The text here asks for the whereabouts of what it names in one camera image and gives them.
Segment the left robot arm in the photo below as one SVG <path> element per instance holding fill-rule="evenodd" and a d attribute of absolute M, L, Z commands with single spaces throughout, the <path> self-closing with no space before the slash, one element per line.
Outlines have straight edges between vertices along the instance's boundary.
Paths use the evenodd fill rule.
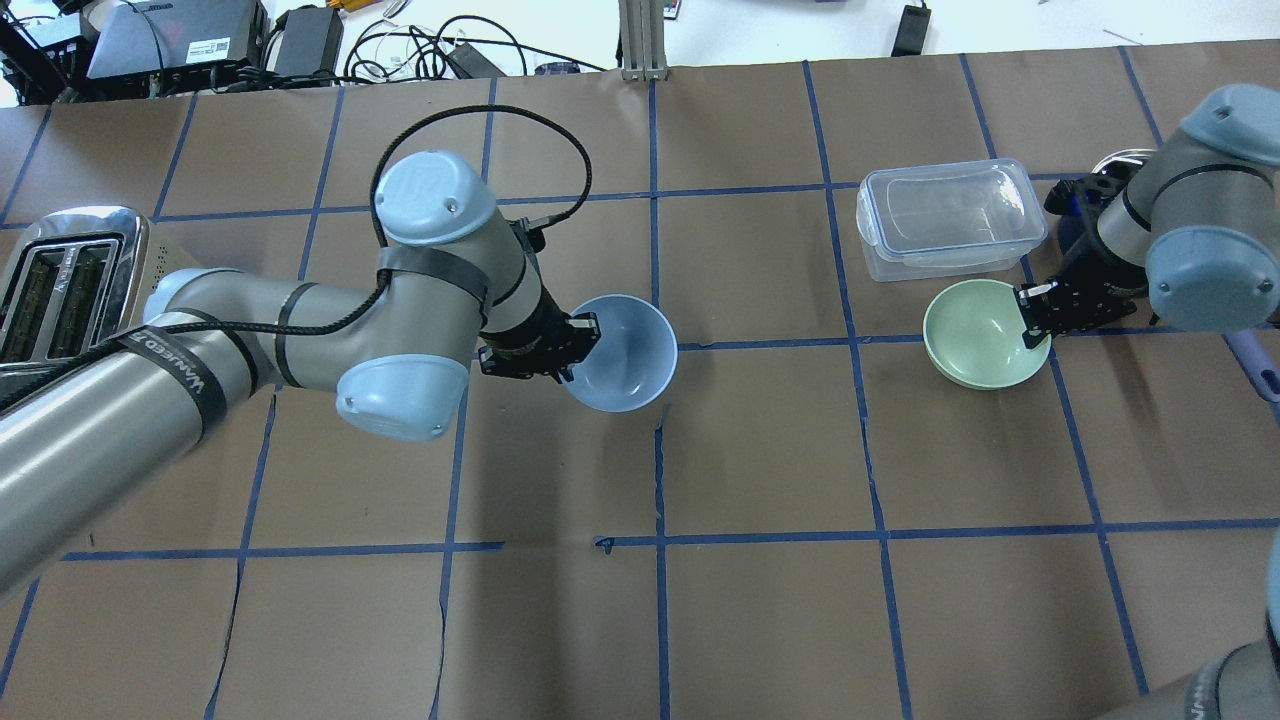
<path fill-rule="evenodd" d="M 236 269 L 166 275 L 140 325 L 3 406 L 3 598 L 266 386 L 332 392 L 362 430 L 429 441 L 451 427 L 472 360 L 486 374 L 568 382 L 594 313 L 566 313 L 535 258 L 454 152 L 376 172 L 385 245 L 367 292 Z"/>

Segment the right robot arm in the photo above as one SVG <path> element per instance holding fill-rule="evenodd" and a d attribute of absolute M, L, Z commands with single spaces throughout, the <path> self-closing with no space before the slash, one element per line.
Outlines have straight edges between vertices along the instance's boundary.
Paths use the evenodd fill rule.
<path fill-rule="evenodd" d="M 1184 331 L 1277 320 L 1277 91 L 1228 85 L 1137 168 L 1057 183 L 1044 210 L 1069 241 L 1055 274 L 1014 292 L 1023 343 L 1108 324 L 1138 299 Z"/>

